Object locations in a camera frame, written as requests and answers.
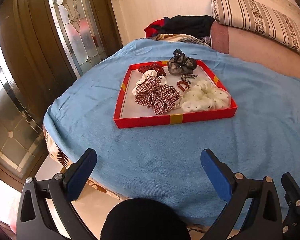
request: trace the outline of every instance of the black sheer scrunchie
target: black sheer scrunchie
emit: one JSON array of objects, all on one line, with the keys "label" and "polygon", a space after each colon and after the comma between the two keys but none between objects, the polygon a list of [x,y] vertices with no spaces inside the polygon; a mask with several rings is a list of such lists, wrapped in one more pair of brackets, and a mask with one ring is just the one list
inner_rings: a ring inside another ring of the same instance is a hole
[{"label": "black sheer scrunchie", "polygon": [[171,75],[193,74],[197,67],[195,59],[187,57],[180,49],[173,53],[174,57],[168,62],[168,70]]}]

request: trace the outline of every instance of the pile of clothes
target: pile of clothes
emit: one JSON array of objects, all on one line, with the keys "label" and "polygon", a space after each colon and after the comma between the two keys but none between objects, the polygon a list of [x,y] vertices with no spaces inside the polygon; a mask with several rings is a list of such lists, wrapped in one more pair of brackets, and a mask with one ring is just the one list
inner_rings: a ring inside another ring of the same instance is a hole
[{"label": "pile of clothes", "polygon": [[211,43],[210,35],[213,22],[214,18],[209,15],[177,15],[172,18],[164,17],[157,20],[145,28],[144,31],[146,32],[146,38],[152,37],[157,41],[179,41],[209,45]]}]

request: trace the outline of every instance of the red bead bracelet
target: red bead bracelet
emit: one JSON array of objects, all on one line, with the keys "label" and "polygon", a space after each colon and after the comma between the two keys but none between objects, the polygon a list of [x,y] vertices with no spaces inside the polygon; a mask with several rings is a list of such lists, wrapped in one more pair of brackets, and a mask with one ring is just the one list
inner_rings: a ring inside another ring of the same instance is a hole
[{"label": "red bead bracelet", "polygon": [[190,88],[189,84],[188,84],[186,81],[183,81],[183,80],[179,80],[179,81],[177,82],[177,86],[178,86],[178,88],[180,88],[183,92],[186,91],[186,89],[189,89],[189,88]]}]

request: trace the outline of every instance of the blue gripper pad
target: blue gripper pad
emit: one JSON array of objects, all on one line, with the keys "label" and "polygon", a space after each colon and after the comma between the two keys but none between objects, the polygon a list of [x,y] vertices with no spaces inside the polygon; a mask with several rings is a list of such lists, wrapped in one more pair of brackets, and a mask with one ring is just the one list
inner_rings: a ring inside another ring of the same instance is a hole
[{"label": "blue gripper pad", "polygon": [[97,154],[93,149],[87,149],[76,163],[71,164],[63,180],[69,202],[79,197],[96,164]]},{"label": "blue gripper pad", "polygon": [[222,170],[226,166],[228,168],[227,172],[229,172],[230,168],[226,164],[221,163],[210,149],[205,149],[201,152],[201,165],[219,198],[229,203],[232,197],[232,185],[228,179],[229,177],[227,178],[226,174],[222,173]]}]

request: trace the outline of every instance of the red plaid scrunchie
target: red plaid scrunchie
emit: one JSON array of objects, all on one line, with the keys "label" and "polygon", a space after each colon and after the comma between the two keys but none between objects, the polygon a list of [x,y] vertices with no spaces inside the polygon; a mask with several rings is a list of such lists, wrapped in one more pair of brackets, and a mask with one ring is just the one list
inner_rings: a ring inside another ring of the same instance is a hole
[{"label": "red plaid scrunchie", "polygon": [[141,106],[152,107],[158,115],[171,111],[179,97],[173,86],[160,85],[160,79],[151,76],[137,86],[135,101]]}]

